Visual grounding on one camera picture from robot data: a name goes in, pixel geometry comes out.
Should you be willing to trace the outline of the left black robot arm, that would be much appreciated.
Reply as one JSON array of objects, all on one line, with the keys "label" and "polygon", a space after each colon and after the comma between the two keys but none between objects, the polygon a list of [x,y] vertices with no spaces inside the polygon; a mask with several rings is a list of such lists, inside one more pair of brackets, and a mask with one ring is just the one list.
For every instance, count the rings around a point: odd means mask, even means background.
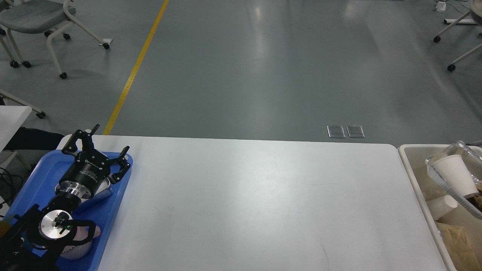
[{"label": "left black robot arm", "polygon": [[133,163],[95,148],[98,127],[41,158],[1,221],[2,271],[96,270]]}]

